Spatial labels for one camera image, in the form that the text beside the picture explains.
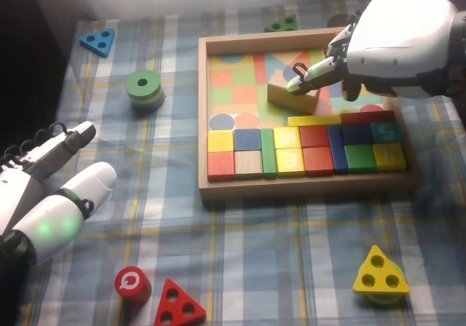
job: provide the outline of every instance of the triangular wooden block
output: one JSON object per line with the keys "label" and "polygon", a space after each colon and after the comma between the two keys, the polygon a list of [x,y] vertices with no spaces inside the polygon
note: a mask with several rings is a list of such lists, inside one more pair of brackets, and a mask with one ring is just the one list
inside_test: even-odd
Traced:
{"label": "triangular wooden block", "polygon": [[289,15],[275,23],[270,24],[264,29],[266,33],[274,33],[277,31],[293,31],[298,30],[298,22],[295,15]]}
{"label": "triangular wooden block", "polygon": [[96,55],[107,58],[110,53],[114,37],[115,30],[113,28],[109,28],[81,36],[79,43],[89,51],[94,52]]}
{"label": "triangular wooden block", "polygon": [[205,310],[173,280],[167,279],[160,298],[154,326],[194,326],[203,322]]}
{"label": "triangular wooden block", "polygon": [[410,291],[403,274],[376,245],[361,266],[352,289],[359,293],[398,295]]}

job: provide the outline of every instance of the checkered cloth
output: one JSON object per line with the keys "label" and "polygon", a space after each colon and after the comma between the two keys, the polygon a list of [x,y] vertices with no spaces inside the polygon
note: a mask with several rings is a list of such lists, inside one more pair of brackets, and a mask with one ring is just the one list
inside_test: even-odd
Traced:
{"label": "checkered cloth", "polygon": [[[358,1],[80,22],[57,120],[90,120],[98,134],[50,181],[94,162],[118,184],[74,243],[33,269],[20,325],[152,325],[165,279],[207,311],[208,325],[466,325],[466,135],[450,100],[402,100],[422,182],[412,194],[329,196],[203,204],[197,190],[199,37],[262,32],[297,14],[326,27]],[[114,27],[103,59],[78,38]],[[133,71],[161,73],[167,99],[138,116],[125,92]],[[372,245],[404,271],[410,296],[373,307],[352,292]],[[152,281],[139,311],[114,291],[118,270]]]}

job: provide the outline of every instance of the hole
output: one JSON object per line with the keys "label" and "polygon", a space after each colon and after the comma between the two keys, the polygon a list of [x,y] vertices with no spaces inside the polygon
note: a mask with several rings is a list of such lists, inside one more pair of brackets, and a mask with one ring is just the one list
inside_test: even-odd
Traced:
{"label": "hole", "polygon": [[174,288],[170,288],[167,291],[167,299],[169,302],[174,302],[178,298],[178,291],[175,290]]}
{"label": "hole", "polygon": [[380,257],[379,255],[375,255],[374,257],[371,258],[371,263],[376,268],[381,268],[384,266],[384,259]]}
{"label": "hole", "polygon": [[162,315],[160,315],[160,322],[163,325],[169,325],[173,321],[173,315],[169,311],[164,311]]}
{"label": "hole", "polygon": [[185,317],[190,317],[193,314],[194,314],[194,306],[191,303],[186,303],[183,306],[183,315]]}
{"label": "hole", "polygon": [[395,275],[389,275],[386,279],[385,282],[387,285],[389,285],[391,288],[396,288],[400,284],[400,280],[395,276]]}
{"label": "hole", "polygon": [[147,80],[146,79],[139,79],[138,80],[138,86],[146,86],[147,85]]}
{"label": "hole", "polygon": [[366,287],[373,287],[376,284],[374,277],[369,274],[364,275],[361,280]]}

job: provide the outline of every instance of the red rectangular block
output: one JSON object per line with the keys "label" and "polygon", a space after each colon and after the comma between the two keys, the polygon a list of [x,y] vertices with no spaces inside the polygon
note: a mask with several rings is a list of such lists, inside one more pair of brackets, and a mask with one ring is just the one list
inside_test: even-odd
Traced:
{"label": "red rectangular block", "polygon": [[370,124],[371,122],[395,121],[395,113],[392,110],[345,113],[340,114],[340,117],[342,124]]}
{"label": "red rectangular block", "polygon": [[208,153],[207,178],[221,180],[234,177],[234,152]]}
{"label": "red rectangular block", "polygon": [[305,148],[303,157],[307,175],[333,174],[333,159],[329,147]]}
{"label": "red rectangular block", "polygon": [[303,148],[315,148],[329,146],[327,126],[306,126],[299,128],[301,146]]}

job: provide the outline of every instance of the blue block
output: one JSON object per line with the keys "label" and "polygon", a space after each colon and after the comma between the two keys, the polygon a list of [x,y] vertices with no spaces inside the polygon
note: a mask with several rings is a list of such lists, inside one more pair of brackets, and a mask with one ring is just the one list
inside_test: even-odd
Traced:
{"label": "blue block", "polygon": [[327,126],[328,140],[335,174],[348,173],[347,156],[344,153],[343,135],[340,126]]}
{"label": "blue block", "polygon": [[107,58],[115,37],[113,28],[81,36],[79,43],[96,55]]}
{"label": "blue block", "polygon": [[346,146],[373,143],[370,124],[343,124],[341,131]]}
{"label": "blue block", "polygon": [[375,144],[403,142],[403,134],[396,122],[372,122],[371,129]]}
{"label": "blue block", "polygon": [[234,150],[261,150],[261,133],[259,129],[234,130]]}

